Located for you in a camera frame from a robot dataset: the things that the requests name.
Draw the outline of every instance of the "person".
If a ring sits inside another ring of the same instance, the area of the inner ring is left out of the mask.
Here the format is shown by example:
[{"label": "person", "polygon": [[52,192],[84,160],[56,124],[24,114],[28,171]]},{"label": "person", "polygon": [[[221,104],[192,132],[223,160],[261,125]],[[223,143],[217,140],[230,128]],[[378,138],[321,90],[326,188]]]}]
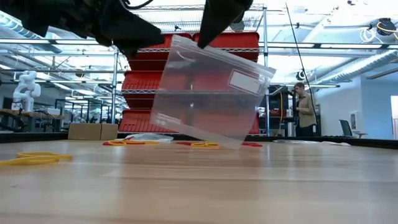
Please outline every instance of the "person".
[{"label": "person", "polygon": [[317,119],[314,109],[315,97],[305,91],[303,83],[296,83],[294,90],[298,95],[298,127],[296,129],[297,137],[317,136]]}]

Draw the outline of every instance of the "clear plastic bag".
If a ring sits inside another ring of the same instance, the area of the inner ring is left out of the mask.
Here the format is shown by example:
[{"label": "clear plastic bag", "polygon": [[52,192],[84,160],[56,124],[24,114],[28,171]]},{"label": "clear plastic bag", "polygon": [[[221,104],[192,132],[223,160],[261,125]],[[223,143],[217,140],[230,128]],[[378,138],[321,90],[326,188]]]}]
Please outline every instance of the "clear plastic bag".
[{"label": "clear plastic bag", "polygon": [[239,149],[275,70],[173,36],[151,123]]},{"label": "clear plastic bag", "polygon": [[170,143],[173,141],[173,137],[165,136],[163,134],[142,133],[142,134],[130,134],[123,140],[156,141],[156,142]]}]

